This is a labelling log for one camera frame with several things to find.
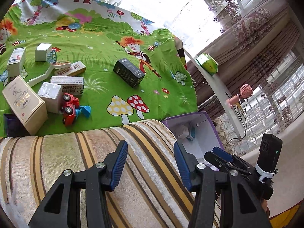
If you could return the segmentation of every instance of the black product box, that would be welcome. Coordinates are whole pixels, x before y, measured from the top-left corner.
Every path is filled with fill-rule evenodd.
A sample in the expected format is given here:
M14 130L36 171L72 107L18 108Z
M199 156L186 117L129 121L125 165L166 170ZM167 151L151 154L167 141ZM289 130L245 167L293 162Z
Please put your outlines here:
M131 87L135 87L145 77L145 73L126 58L118 60L113 70Z

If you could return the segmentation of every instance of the red toy car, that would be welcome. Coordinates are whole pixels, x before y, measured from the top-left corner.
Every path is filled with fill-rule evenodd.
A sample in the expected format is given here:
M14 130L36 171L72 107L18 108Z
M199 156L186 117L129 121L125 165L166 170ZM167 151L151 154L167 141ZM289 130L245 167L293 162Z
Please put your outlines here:
M63 111L63 124L65 126L72 125L77 116L76 109L79 109L79 99L71 94L63 94L63 102L61 110Z

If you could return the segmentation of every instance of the window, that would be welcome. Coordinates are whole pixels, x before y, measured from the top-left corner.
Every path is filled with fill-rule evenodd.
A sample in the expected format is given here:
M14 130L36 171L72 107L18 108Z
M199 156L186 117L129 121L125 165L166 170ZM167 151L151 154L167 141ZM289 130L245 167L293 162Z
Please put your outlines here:
M286 73L288 68L292 68L295 64L297 56L291 51L283 60L283 63L278 66L268 78L268 83L278 80L280 75ZM252 97L248 99L247 113L247 136L242 143L236 143L234 151L238 154L248 152L260 145L263 133L277 134L280 131L280 123L282 119L278 118L277 114L282 114L282 111L287 106L291 108L292 118L295 119L304 110L304 65L300 60L296 70L287 80L270 96L262 98L264 93L261 86L253 91ZM221 116L221 119L226 120L226 114Z

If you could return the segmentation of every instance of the yellow mushroom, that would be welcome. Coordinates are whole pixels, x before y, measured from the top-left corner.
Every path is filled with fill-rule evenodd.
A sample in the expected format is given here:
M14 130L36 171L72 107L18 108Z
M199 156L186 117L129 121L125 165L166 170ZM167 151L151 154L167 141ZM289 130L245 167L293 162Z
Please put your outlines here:
M127 115L132 115L134 113L133 108L126 101L122 100L118 96L113 96L111 103L107 107L108 113L112 116L121 116L122 124L126 125L130 123Z

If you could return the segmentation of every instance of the open box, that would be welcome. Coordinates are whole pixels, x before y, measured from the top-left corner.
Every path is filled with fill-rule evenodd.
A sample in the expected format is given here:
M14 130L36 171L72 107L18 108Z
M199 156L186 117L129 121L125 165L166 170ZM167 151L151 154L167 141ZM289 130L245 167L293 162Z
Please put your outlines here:
M199 163L208 165L213 170L216 168L208 161L205 161L204 155L208 151L212 151L214 147L223 149L223 145L219 139L218 133L206 112L192 112L178 116L168 117L162 121L165 126L175 134L177 127L185 125L195 127L195 138L193 141L177 138L181 141L186 152L193 154Z

